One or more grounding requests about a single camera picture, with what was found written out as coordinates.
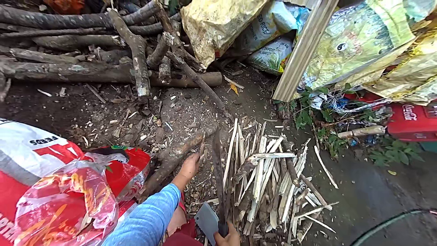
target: cleaver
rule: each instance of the cleaver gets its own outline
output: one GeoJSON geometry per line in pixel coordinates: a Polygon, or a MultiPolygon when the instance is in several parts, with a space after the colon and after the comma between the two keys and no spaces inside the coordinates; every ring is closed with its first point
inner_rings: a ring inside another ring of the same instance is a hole
{"type": "Polygon", "coordinates": [[[207,202],[204,202],[202,207],[197,212],[194,220],[199,228],[203,231],[212,246],[215,246],[214,233],[219,230],[218,220],[214,210],[207,202]]]}

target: blue long-sleeve shirt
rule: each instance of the blue long-sleeve shirt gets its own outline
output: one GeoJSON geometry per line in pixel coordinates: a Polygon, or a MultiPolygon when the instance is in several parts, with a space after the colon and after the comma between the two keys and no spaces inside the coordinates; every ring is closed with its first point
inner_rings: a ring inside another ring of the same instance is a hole
{"type": "Polygon", "coordinates": [[[105,239],[102,246],[156,246],[164,236],[180,199],[174,184],[165,186],[138,205],[105,239]]]}

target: machete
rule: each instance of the machete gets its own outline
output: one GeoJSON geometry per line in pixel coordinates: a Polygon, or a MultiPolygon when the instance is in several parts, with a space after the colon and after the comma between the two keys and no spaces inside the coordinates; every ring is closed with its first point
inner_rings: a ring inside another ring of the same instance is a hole
{"type": "Polygon", "coordinates": [[[212,142],[212,161],[214,163],[215,184],[217,186],[218,197],[218,232],[222,237],[228,235],[228,224],[225,219],[225,194],[223,192],[223,168],[220,158],[220,129],[217,129],[212,142]]]}

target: coca-cola logo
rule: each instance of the coca-cola logo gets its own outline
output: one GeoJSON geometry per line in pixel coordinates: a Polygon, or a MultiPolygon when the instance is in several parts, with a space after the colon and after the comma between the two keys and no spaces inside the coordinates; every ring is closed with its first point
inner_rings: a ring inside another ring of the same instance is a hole
{"type": "Polygon", "coordinates": [[[413,105],[402,105],[402,110],[404,112],[404,119],[405,120],[417,120],[417,114],[413,112],[413,105]]]}

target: machete handle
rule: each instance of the machete handle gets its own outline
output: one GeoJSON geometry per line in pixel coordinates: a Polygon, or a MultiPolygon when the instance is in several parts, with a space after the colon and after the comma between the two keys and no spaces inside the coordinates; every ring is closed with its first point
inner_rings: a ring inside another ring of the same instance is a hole
{"type": "Polygon", "coordinates": [[[220,236],[222,236],[223,238],[226,237],[229,233],[228,224],[226,222],[225,223],[218,222],[218,232],[220,236]]]}

